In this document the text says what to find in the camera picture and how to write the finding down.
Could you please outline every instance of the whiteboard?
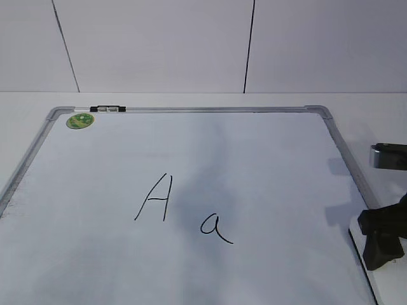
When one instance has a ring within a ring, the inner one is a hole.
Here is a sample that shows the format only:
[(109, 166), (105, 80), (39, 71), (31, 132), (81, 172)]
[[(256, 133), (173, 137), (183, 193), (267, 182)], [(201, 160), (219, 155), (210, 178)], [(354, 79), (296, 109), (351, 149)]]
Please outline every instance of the whiteboard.
[(366, 205), (320, 115), (70, 116), (0, 219), (1, 304), (373, 302), (347, 234)]

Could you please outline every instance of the white wall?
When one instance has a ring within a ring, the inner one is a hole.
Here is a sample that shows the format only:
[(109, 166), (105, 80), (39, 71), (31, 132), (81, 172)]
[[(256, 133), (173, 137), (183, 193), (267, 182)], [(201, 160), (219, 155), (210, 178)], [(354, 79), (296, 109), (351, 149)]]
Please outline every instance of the white wall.
[(0, 1), (0, 91), (77, 91), (51, 0)]
[(246, 92), (407, 92), (407, 1), (257, 0)]
[(81, 92), (242, 92), (252, 0), (56, 0)]
[[(243, 92), (254, 0), (55, 0), (81, 92)], [(0, 0), (0, 91), (75, 92), (52, 0)], [(407, 0), (256, 0), (246, 92), (407, 92)]]

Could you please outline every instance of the white table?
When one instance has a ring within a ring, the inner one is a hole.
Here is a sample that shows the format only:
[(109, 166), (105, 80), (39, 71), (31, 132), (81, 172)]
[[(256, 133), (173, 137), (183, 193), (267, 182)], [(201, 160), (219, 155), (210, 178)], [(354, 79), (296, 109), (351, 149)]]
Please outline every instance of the white table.
[(407, 144), (407, 93), (372, 94), (142, 94), (0, 93), (0, 189), (18, 166), (50, 109), (89, 107), (227, 107), (325, 105), (371, 184), (381, 205), (407, 191), (407, 173), (369, 166), (377, 142)]

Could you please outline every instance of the round sticker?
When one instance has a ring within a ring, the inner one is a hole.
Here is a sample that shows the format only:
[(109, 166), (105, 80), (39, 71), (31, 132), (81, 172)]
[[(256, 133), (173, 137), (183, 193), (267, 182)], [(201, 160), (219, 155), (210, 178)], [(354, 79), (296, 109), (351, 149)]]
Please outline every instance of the round sticker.
[(95, 118), (89, 113), (79, 113), (71, 116), (66, 121), (66, 126), (70, 129), (82, 129), (90, 126), (95, 121)]

